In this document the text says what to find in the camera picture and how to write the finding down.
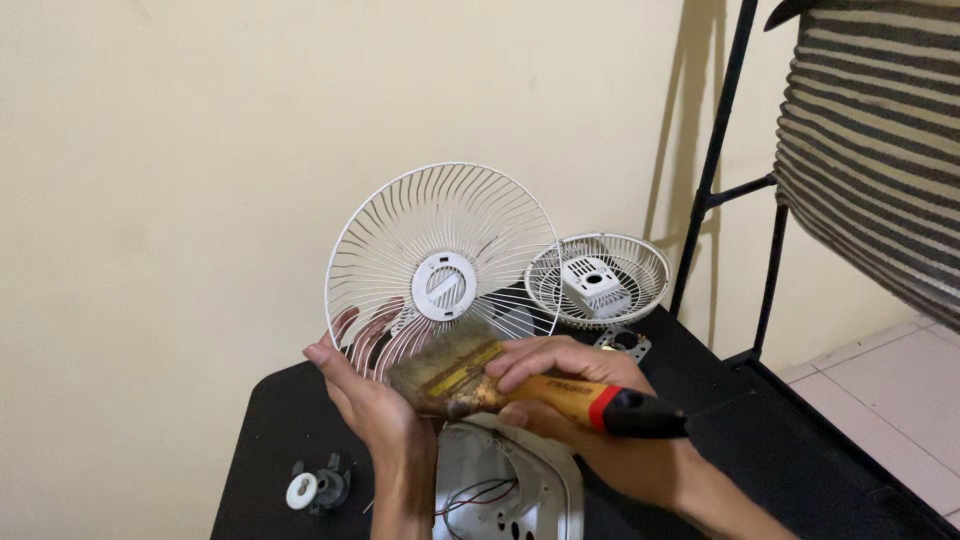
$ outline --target fan guard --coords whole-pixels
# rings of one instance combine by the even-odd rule
[[[660,303],[670,284],[670,262],[657,246],[616,233],[577,234],[560,241],[564,265],[577,259],[599,259],[619,281],[619,294],[628,293],[630,302],[605,316],[591,316],[563,294],[557,305],[557,291],[564,289],[563,272],[553,264],[554,248],[535,258],[527,270],[524,285],[530,297],[544,310],[558,308],[560,322],[574,328],[596,330],[611,325],[626,325],[642,319]]]
[[[334,343],[376,380],[465,317],[504,339],[548,335],[560,291],[538,304],[521,283],[534,257],[559,272],[558,247],[540,203],[510,177],[429,165],[380,188],[344,227],[326,270],[326,322],[347,317]]]

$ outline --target striped cloth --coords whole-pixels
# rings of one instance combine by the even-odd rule
[[[960,331],[960,0],[818,2],[780,107],[778,199]]]

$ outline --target brush handle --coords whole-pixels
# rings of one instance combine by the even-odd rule
[[[508,402],[538,400],[582,426],[644,439],[686,437],[686,418],[676,407],[630,388],[534,375],[507,395]]]

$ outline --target black metal frame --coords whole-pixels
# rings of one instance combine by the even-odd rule
[[[704,170],[700,176],[700,185],[693,197],[693,210],[690,212],[690,227],[686,231],[684,254],[680,259],[680,268],[677,270],[677,280],[673,289],[673,299],[670,301],[670,314],[676,317],[680,313],[680,304],[684,299],[686,279],[690,273],[690,264],[693,262],[693,252],[697,247],[697,238],[700,236],[700,226],[704,222],[707,211],[727,203],[747,193],[753,193],[776,181],[771,175],[747,182],[726,191],[713,193],[713,177],[716,175],[717,164],[720,161],[720,150],[723,148],[724,137],[727,134],[727,124],[733,108],[733,96],[740,81],[740,69],[747,54],[747,42],[750,40],[750,31],[754,24],[757,0],[743,0],[740,4],[740,15],[736,20],[736,31],[733,34],[733,46],[730,58],[727,60],[727,71],[724,74],[723,89],[720,92],[720,103],[716,117],[713,120],[713,132],[710,134],[710,143],[707,148],[707,158],[704,160]],[[767,323],[770,320],[770,309],[774,302],[774,289],[777,286],[777,274],[780,270],[780,253],[783,251],[783,233],[786,229],[787,206],[777,206],[777,217],[774,221],[773,241],[770,246],[770,263],[767,268],[767,283],[763,289],[763,303],[760,305],[760,317],[756,323],[754,347],[724,360],[731,366],[737,366],[748,359],[759,360],[763,348],[763,338],[767,332]]]

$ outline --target black table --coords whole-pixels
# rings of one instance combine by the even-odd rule
[[[641,368],[689,417],[710,462],[802,538],[952,538],[960,532],[863,453],[762,364],[725,366],[665,309],[635,323],[653,348]],[[595,334],[565,331],[592,343]],[[295,462],[306,470],[340,453],[350,495],[324,516],[287,507]],[[653,506],[626,500],[582,465],[585,537],[702,538]],[[276,372],[251,393],[213,538],[366,538],[370,456],[327,398],[309,362]]]

